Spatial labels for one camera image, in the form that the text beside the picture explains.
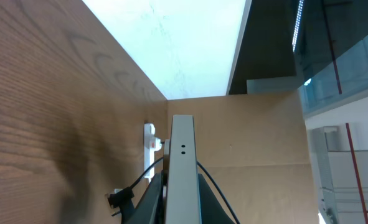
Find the silver metal bar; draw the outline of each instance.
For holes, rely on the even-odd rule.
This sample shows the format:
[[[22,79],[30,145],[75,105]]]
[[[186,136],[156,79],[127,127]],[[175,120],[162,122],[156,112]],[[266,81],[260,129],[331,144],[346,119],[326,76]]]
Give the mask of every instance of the silver metal bar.
[[[194,118],[172,117],[165,224],[200,224]]]

